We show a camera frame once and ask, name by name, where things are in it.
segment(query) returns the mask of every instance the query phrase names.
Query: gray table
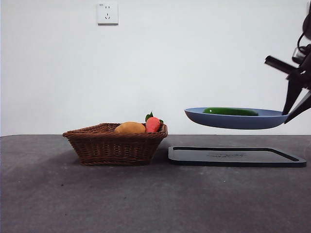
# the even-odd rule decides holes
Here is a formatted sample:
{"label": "gray table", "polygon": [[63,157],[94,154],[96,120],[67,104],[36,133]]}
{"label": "gray table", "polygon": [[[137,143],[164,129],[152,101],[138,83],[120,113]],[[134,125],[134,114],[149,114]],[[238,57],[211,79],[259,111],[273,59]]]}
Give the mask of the gray table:
{"label": "gray table", "polygon": [[[272,147],[304,168],[176,166],[169,146]],[[169,135],[149,166],[82,166],[61,135],[1,138],[3,233],[310,233],[311,136]]]}

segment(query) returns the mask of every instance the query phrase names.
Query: fake vegetable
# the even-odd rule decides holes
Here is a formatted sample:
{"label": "fake vegetable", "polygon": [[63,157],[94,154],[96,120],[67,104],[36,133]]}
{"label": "fake vegetable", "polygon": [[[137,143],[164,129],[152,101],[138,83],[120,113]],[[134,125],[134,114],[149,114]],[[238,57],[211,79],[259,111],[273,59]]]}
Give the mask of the fake vegetable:
{"label": "fake vegetable", "polygon": [[206,108],[203,113],[221,114],[221,115],[235,115],[235,116],[258,116],[253,110],[240,108]]}

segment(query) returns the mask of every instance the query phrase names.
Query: blue plate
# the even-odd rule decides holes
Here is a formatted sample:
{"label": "blue plate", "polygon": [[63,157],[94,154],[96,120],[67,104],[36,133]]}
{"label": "blue plate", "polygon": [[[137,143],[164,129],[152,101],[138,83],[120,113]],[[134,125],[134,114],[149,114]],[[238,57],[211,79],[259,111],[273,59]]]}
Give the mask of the blue plate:
{"label": "blue plate", "polygon": [[255,108],[238,108],[253,110],[258,116],[234,116],[203,113],[204,108],[185,109],[187,117],[200,125],[207,125],[217,128],[239,129],[239,130],[261,130],[269,129],[284,123],[288,115],[282,112]]}

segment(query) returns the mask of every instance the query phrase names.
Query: mango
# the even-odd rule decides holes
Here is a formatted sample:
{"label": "mango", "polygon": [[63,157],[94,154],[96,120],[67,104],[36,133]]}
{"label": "mango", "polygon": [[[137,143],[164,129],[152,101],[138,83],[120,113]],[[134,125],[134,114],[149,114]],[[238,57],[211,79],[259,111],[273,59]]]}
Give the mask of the mango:
{"label": "mango", "polygon": [[128,121],[116,127],[115,132],[117,133],[144,133],[146,132],[146,128],[141,123]]}

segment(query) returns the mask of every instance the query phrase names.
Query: wicker basket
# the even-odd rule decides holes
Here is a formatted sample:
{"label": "wicker basket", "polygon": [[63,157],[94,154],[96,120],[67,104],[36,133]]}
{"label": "wicker basket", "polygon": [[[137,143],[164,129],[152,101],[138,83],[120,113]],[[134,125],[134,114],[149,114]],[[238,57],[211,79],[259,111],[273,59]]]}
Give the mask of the wicker basket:
{"label": "wicker basket", "polygon": [[119,123],[103,123],[63,133],[83,165],[147,165],[163,138],[167,126],[156,133],[115,133]]}

